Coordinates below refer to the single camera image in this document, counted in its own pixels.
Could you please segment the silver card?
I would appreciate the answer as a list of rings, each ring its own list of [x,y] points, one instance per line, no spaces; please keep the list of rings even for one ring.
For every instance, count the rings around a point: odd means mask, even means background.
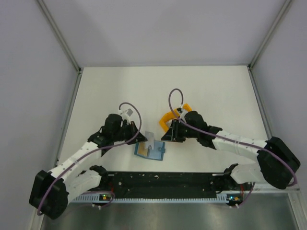
[[[145,148],[148,150],[154,149],[154,133],[146,131],[145,137],[147,138],[147,141],[145,142]]]

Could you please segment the yellow plastic bin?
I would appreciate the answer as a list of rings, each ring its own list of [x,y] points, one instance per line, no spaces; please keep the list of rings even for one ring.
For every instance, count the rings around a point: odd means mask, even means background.
[[[180,107],[174,109],[175,114],[181,118],[182,120],[185,120],[184,116],[186,113],[191,112],[191,107],[186,103],[184,105],[181,105]],[[170,128],[172,121],[176,121],[176,116],[172,112],[166,113],[159,121],[159,124],[163,131],[166,133],[167,130]],[[182,143],[185,141],[185,137],[183,135],[184,127],[182,124],[177,122],[177,140],[173,142]]]

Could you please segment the blue leather card holder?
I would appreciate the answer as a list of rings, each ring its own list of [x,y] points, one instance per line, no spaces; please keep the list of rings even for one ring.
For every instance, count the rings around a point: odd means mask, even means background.
[[[134,155],[136,155],[138,145],[139,145],[139,143],[136,143]],[[148,150],[147,158],[141,157],[141,156],[139,156],[139,157],[144,158],[144,159],[148,159],[148,160],[162,161],[163,158],[164,158],[164,154],[165,154],[165,142],[155,140],[154,141],[154,149]]]

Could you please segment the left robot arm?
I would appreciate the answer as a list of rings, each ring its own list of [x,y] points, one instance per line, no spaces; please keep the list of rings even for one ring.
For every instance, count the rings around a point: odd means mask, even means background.
[[[62,164],[41,170],[34,179],[29,203],[38,215],[59,218],[68,204],[90,189],[107,188],[109,179],[105,168],[95,165],[107,151],[121,145],[146,142],[147,138],[128,117],[110,114],[105,124]]]

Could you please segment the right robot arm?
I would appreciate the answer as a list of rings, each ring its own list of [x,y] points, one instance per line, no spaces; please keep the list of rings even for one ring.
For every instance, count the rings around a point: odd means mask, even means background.
[[[196,111],[165,114],[159,124],[165,134],[162,141],[183,143],[196,139],[202,146],[213,150],[231,152],[251,160],[249,164],[234,163],[225,169],[224,184],[234,190],[243,183],[267,182],[278,189],[296,183],[295,173],[301,163],[287,145],[278,137],[269,140],[244,138],[208,125]]]

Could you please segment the gold credit card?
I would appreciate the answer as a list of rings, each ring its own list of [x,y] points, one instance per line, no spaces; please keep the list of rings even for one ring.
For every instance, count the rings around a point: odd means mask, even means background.
[[[145,147],[145,143],[143,143],[143,142],[139,143],[139,145],[137,147],[136,155],[147,158],[148,149]]]

